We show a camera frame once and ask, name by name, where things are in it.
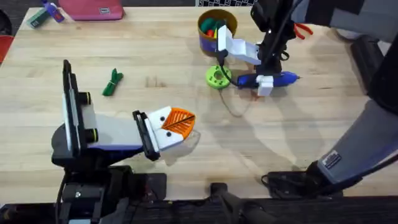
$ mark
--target green gear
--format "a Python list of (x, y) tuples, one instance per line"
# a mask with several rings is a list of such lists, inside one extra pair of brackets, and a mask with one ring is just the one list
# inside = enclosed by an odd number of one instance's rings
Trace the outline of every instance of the green gear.
[[(224, 71), (229, 78), (232, 77), (231, 71), (228, 68), (224, 67)], [(229, 85), (229, 81), (224, 76), (219, 65), (212, 66), (207, 70), (206, 82), (209, 86), (217, 90), (224, 89)]]

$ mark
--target pink bag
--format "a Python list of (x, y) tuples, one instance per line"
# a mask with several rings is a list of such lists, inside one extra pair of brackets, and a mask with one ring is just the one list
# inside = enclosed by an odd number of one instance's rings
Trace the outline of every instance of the pink bag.
[(58, 0), (58, 3), (76, 21), (117, 20), (124, 14), (120, 0)]

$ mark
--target label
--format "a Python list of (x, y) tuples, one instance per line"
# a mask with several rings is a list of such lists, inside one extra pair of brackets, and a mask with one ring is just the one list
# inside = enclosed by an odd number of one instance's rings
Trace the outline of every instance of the label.
[(322, 164), (326, 167), (326, 169), (331, 169), (341, 160), (341, 155), (339, 155), (335, 150), (331, 151), (324, 160), (322, 160)]
[(102, 7), (99, 9), (99, 12), (101, 14), (109, 14), (109, 13), (111, 13), (111, 10), (108, 7)]

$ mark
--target wooden table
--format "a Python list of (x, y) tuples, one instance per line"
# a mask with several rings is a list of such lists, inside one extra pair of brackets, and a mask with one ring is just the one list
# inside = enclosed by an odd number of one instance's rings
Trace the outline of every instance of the wooden table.
[[(167, 198), (203, 198), (211, 182), (226, 182), (240, 197), (267, 197), (259, 177), (305, 169), (327, 152), (362, 112), (361, 91), (348, 43), (313, 26), (306, 40), (289, 42), (284, 70), (303, 78), (271, 97), (256, 99), (233, 86), (205, 82), (213, 58), (199, 49), (197, 19), (208, 8), (126, 8), (114, 22), (48, 21), (32, 30), (22, 23), (0, 67), (0, 202), (53, 202), (63, 172), (51, 163), (50, 140), (62, 123), (62, 60), (68, 59), (97, 113), (130, 117), (171, 105), (197, 116), (193, 134), (159, 161), (127, 159), (136, 172), (165, 172)], [(229, 7), (236, 37), (262, 40), (248, 7)], [(30, 17), (37, 8), (29, 9)], [(235, 75), (248, 66), (228, 59)], [(101, 96), (113, 68), (125, 78), (115, 96)], [(347, 195), (398, 194), (397, 165), (346, 191)]]

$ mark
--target red scissors handle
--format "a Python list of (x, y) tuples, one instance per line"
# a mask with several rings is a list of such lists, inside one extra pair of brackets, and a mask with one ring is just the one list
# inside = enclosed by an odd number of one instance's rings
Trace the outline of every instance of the red scissors handle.
[(304, 25), (304, 24), (296, 23), (296, 24), (294, 24), (294, 32), (296, 33), (296, 36), (297, 36), (298, 38), (300, 38), (300, 39), (302, 39), (302, 40), (305, 39), (305, 36), (304, 36), (303, 34), (301, 34), (301, 33), (299, 32), (299, 30), (297, 29), (298, 27), (301, 28), (301, 29), (303, 29), (304, 31), (307, 31), (310, 35), (313, 35), (313, 31), (311, 30), (311, 28), (309, 28), (308, 26), (306, 26), (306, 25)]

